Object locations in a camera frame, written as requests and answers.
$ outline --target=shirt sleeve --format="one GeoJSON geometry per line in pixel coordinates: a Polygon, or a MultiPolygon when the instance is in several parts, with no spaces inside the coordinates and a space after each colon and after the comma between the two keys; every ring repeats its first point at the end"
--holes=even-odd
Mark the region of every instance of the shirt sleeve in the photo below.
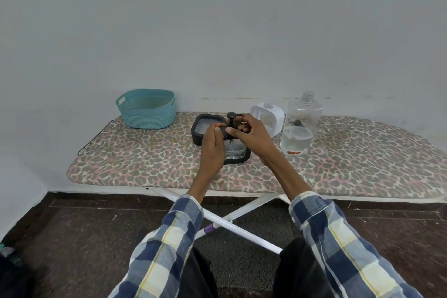
{"type": "Polygon", "coordinates": [[[339,297],[422,298],[333,201],[307,191],[291,202],[289,212],[339,297]]]}
{"type": "Polygon", "coordinates": [[[160,228],[149,233],[132,253],[129,271],[109,298],[174,298],[203,209],[193,197],[182,195],[160,228]]]}

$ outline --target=dark tiled floor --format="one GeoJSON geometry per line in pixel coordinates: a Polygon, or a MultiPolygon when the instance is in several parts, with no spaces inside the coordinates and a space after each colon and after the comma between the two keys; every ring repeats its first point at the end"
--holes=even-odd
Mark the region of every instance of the dark tiled floor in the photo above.
{"type": "MultiPolygon", "coordinates": [[[[250,200],[211,197],[204,200],[204,206],[224,215],[250,200]]],[[[148,196],[48,194],[4,241],[16,246],[36,270],[35,298],[106,297],[126,273],[138,233],[157,228],[171,204],[164,198],[148,196]]],[[[410,285],[425,297],[444,297],[446,204],[349,201],[337,204],[349,223],[410,285]]],[[[287,206],[279,200],[239,218],[236,223],[281,247],[292,235],[299,236],[291,224],[287,206]]],[[[265,289],[271,285],[278,261],[276,255],[223,229],[199,239],[197,246],[215,266],[222,298],[272,297],[265,289]],[[238,256],[229,259],[226,254],[231,248],[237,248],[233,252],[238,256]],[[253,268],[247,267],[248,259],[254,259],[263,271],[253,274],[253,268]],[[235,268],[240,273],[232,278],[235,268]]]]}

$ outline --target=black pants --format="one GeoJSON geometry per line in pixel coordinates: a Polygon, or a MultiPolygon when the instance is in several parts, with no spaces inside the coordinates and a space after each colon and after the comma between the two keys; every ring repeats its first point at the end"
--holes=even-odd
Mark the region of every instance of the black pants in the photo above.
{"type": "MultiPolygon", "coordinates": [[[[304,239],[295,239],[279,255],[273,295],[276,298],[333,298],[326,275],[304,239]]],[[[218,298],[210,261],[193,248],[183,269],[178,298],[218,298]]]]}

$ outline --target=ironing board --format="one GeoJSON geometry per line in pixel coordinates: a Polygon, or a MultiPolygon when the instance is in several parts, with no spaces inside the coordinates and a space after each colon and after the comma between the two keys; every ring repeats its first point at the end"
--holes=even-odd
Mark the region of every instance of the ironing board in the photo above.
{"type": "MultiPolygon", "coordinates": [[[[81,184],[150,187],[175,201],[172,188],[189,188],[197,174],[200,147],[191,126],[199,112],[178,112],[161,130],[132,129],[121,117],[78,153],[67,177],[81,184]]],[[[279,145],[280,135],[274,138],[279,145]]],[[[439,198],[447,186],[447,155],[426,139],[404,129],[355,117],[323,116],[307,155],[289,162],[317,193],[324,196],[439,198]]],[[[257,193],[259,198],[212,221],[196,238],[225,227],[269,250],[275,245],[237,227],[232,220],[279,198],[290,203],[272,172],[252,154],[243,164],[224,165],[210,190],[257,193]]]]}

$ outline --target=clear plastic bottle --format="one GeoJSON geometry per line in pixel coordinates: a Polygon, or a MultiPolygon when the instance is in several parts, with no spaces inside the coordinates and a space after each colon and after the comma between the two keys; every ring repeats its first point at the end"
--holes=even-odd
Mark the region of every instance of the clear plastic bottle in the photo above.
{"type": "Polygon", "coordinates": [[[282,130],[279,148],[286,156],[296,156],[309,151],[316,125],[323,107],[313,100],[314,93],[305,91],[300,99],[289,102],[286,123],[282,130]]]}

